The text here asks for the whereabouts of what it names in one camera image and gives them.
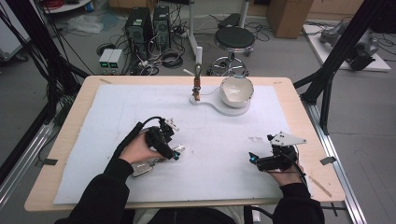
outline black stool seat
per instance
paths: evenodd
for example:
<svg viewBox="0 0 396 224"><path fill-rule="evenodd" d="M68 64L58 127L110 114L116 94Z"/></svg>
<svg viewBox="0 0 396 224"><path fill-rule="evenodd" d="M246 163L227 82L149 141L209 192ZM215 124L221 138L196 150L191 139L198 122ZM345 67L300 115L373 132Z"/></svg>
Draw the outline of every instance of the black stool seat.
<svg viewBox="0 0 396 224"><path fill-rule="evenodd" d="M254 44L254 35L240 27L224 27L216 31L215 41L229 49L246 49Z"/></svg>

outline white paper sheet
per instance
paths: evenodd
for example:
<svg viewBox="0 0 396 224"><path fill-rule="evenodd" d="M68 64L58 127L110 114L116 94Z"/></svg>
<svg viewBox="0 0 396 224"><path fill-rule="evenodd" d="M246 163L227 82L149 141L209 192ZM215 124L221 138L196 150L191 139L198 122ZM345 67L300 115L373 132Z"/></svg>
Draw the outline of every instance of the white paper sheet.
<svg viewBox="0 0 396 224"><path fill-rule="evenodd" d="M203 86L201 93L216 87ZM67 160L54 203L77 203L124 136L138 121L152 116L173 118L180 131L169 145L186 149L178 161L159 163L138 179L129 177L128 202L280 198L277 183L259 172L248 155L271 156L266 135L289 133L274 88L256 86L249 111L239 117L192 105L190 96L190 86L101 86ZM147 126L158 126L158 121Z"/></svg>

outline white bowl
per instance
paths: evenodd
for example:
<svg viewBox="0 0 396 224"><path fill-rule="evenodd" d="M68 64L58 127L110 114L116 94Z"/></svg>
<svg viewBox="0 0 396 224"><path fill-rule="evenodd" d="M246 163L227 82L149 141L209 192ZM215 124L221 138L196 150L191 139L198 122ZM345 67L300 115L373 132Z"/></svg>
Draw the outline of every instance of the white bowl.
<svg viewBox="0 0 396 224"><path fill-rule="evenodd" d="M227 77L220 85L222 102L232 107L248 105L253 92L253 84L246 77Z"/></svg>

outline black bracket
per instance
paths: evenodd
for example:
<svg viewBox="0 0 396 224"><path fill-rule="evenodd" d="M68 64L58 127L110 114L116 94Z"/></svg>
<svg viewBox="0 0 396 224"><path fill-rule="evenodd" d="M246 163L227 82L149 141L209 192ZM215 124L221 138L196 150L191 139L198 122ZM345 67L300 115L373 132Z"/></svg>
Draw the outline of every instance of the black bracket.
<svg viewBox="0 0 396 224"><path fill-rule="evenodd" d="M329 117L330 98L332 94L332 80L341 64L347 59L358 41L367 31L370 24L381 14L388 0L365 0L356 12L352 21L345 29L343 35L335 44L329 57L319 70L295 83L294 88L298 89L311 83L308 90L301 94L301 100L309 105L315 105L318 97L323 92L322 107L320 111L320 127L325 134L329 134L327 124Z"/></svg>

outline person's right hand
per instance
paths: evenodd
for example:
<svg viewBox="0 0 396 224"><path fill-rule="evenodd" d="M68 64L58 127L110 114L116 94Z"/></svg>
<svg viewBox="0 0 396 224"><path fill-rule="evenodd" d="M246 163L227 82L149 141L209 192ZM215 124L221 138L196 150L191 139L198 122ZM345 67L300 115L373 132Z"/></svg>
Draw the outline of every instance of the person's right hand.
<svg viewBox="0 0 396 224"><path fill-rule="evenodd" d="M157 151L149 149L145 141L145 133L139 134L122 152L120 159L129 163L148 161L154 158L163 158Z"/></svg>
<svg viewBox="0 0 396 224"><path fill-rule="evenodd" d="M298 164L300 169L304 171L304 167ZM275 181L276 183L282 187L288 184L295 184L295 183L303 183L299 174L297 173L296 168L292 165L289 169L285 171L266 171Z"/></svg>

